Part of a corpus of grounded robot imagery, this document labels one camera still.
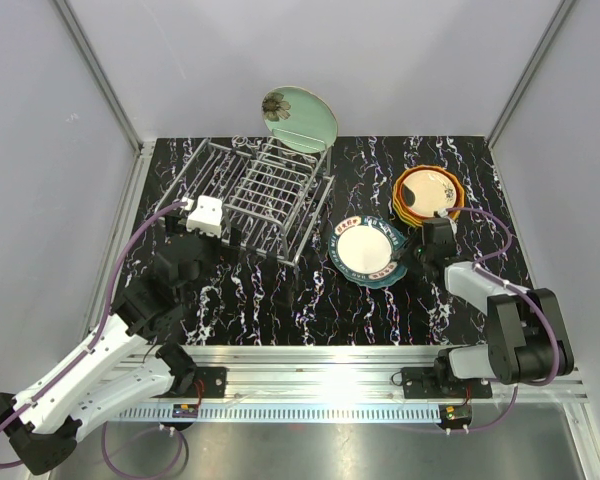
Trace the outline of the white plate blue patterned rim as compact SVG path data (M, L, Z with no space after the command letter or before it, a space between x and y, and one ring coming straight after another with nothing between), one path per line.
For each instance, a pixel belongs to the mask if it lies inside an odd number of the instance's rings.
M328 253L335 267L358 284L387 284L402 278L406 268L398 251L407 239L381 218L350 216L333 228Z

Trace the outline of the green floral plate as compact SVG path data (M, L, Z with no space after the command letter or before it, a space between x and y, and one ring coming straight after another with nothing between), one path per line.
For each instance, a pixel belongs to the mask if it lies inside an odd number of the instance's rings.
M261 102L261 113L271 135L300 153L322 153L334 145L338 136L338 123L331 108L300 87L271 90Z

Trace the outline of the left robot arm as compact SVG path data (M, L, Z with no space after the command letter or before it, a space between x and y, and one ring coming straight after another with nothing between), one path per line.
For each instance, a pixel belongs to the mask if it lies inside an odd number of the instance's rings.
M101 379L150 340L183 320L182 294L220 259L216 232L173 232L104 311L104 319L48 374L17 394L0 393L0 433L17 464L41 475L63 463L94 429L151 397L220 398L227 370L202 367L184 348L164 343L145 363L113 382Z

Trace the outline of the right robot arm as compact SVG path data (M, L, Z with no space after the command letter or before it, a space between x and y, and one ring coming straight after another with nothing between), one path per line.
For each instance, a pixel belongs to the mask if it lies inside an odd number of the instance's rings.
M405 397L488 398L494 382L541 387L573 372L555 293L511 283L459 255L451 220L425 221L420 241L405 244L392 258L485 317L485 343L443 348L429 366L402 368L398 384Z

